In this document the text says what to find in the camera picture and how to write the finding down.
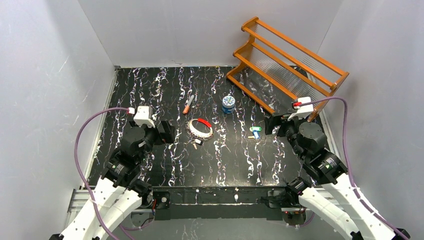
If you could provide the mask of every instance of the blue jar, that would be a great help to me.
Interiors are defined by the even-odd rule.
[[[225,114],[231,114],[236,109],[236,99],[233,96],[225,96],[222,99],[222,111]]]

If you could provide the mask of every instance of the red clip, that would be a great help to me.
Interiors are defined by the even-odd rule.
[[[197,121],[200,122],[200,123],[202,123],[202,124],[204,124],[204,125],[206,125],[206,127],[208,127],[208,128],[211,128],[212,127],[212,125],[208,121],[206,121],[205,119],[203,119],[203,118],[198,118]]]

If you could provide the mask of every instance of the green key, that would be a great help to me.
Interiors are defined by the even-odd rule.
[[[253,132],[253,131],[260,132],[261,130],[262,130],[262,127],[260,127],[260,126],[252,126],[252,127],[250,127],[250,131],[251,132]]]

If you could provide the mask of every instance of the black marble surface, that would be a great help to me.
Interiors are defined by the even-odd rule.
[[[309,219],[312,211],[306,211]],[[122,225],[128,228],[140,226],[148,214],[133,214],[128,216]],[[131,231],[129,234],[137,240],[343,240],[344,238],[325,221],[315,216],[305,227],[287,227],[286,222],[267,220],[263,218],[191,218],[171,219],[152,222],[140,231]],[[127,236],[117,227],[113,233],[122,240]]]
[[[149,105],[153,119],[168,119],[177,128],[173,144],[155,146],[141,167],[141,178],[152,186],[248,187],[284,186],[301,175],[302,165],[286,139],[263,134],[262,107],[225,75],[231,67],[121,68],[109,107]],[[190,95],[190,111],[182,114]],[[222,98],[233,95],[236,110],[224,114]],[[212,124],[213,139],[194,148],[186,121],[203,118]],[[262,127],[260,139],[250,139],[252,126]],[[110,154],[129,128],[125,112],[108,113],[89,175],[95,185]]]

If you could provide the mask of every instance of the jar lid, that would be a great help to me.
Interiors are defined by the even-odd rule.
[[[225,96],[222,99],[222,105],[224,105],[224,107],[232,107],[236,104],[236,99],[233,96]]]

